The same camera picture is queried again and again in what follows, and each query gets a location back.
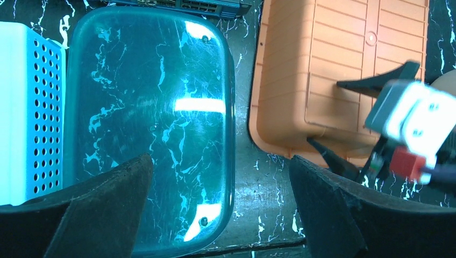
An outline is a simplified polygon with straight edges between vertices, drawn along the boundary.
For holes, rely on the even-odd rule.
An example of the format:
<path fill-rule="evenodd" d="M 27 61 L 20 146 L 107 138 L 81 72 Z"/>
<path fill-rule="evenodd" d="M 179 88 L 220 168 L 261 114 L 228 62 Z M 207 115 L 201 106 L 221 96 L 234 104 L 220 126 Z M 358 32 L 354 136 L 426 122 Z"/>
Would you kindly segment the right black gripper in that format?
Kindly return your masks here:
<path fill-rule="evenodd" d="M 386 83 L 391 80 L 415 80 L 420 65 L 416 61 L 407 61 L 400 67 L 380 75 L 360 80 L 337 81 L 336 86 L 377 98 Z M 367 176 L 368 179 L 377 178 L 383 181 L 386 180 L 390 175 L 389 167 L 394 150 L 401 145 L 399 142 L 381 135 L 378 142 L 374 145 L 368 160 L 360 170 L 354 164 L 317 142 L 314 138 L 307 138 L 307 142 L 321 154 L 329 169 L 334 174 L 349 180 L 356 180 L 358 183 L 364 181 L 364 176 Z"/>

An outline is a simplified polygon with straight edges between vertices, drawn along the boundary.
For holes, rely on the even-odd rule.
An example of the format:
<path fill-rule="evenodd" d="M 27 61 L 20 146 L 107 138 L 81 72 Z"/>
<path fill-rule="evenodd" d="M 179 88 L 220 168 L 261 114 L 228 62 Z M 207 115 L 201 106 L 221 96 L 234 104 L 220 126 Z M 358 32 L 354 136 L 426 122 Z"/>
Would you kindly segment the tan bucket with black liner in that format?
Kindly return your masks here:
<path fill-rule="evenodd" d="M 451 70 L 438 77 L 430 86 L 456 96 L 456 70 Z"/>

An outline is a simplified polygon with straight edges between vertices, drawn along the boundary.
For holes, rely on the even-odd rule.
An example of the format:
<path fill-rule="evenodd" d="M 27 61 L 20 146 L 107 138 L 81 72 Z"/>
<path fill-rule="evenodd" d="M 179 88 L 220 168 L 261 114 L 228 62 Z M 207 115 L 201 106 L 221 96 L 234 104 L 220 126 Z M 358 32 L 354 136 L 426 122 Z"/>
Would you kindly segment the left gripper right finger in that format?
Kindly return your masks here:
<path fill-rule="evenodd" d="M 312 257 L 455 257 L 455 209 L 404 200 L 294 156 L 289 177 Z"/>

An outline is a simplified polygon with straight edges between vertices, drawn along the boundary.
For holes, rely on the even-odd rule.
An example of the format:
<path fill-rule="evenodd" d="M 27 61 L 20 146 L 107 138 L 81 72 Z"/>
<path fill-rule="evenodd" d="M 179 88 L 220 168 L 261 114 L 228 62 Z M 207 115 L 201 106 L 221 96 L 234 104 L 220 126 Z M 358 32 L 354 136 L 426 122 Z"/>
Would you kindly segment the orange plastic tray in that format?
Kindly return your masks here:
<path fill-rule="evenodd" d="M 264 152 L 326 166 L 307 143 L 363 166 L 379 135 L 364 122 L 375 99 L 338 87 L 420 63 L 424 79 L 429 1 L 265 1 L 249 131 Z"/>

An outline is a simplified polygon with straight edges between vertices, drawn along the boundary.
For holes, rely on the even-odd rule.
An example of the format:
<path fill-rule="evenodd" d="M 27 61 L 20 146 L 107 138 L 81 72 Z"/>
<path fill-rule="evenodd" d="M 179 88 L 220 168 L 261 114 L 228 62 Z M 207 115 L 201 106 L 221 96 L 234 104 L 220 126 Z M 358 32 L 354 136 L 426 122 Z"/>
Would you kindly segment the dark teal transparent container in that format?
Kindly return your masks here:
<path fill-rule="evenodd" d="M 153 178 L 133 255 L 208 246 L 233 210 L 234 85 L 211 21 L 133 6 L 88 12 L 69 47 L 63 186 L 147 153 Z"/>

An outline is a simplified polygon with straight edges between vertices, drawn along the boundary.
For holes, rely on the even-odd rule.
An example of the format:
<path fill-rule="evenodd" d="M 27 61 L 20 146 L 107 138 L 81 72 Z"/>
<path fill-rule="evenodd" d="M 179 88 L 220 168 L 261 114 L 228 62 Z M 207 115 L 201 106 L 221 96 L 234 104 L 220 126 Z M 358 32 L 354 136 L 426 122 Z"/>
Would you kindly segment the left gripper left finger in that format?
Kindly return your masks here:
<path fill-rule="evenodd" d="M 130 257 L 152 176 L 145 153 L 71 187 L 1 206 L 1 257 Z"/>

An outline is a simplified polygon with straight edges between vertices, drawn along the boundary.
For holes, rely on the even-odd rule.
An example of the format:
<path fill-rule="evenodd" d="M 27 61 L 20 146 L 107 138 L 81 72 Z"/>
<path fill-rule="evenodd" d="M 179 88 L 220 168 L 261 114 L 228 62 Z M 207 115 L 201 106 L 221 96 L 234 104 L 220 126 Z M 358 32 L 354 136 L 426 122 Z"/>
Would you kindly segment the light blue perforated basket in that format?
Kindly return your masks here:
<path fill-rule="evenodd" d="M 1 22 L 1 204 L 62 189 L 66 51 Z"/>

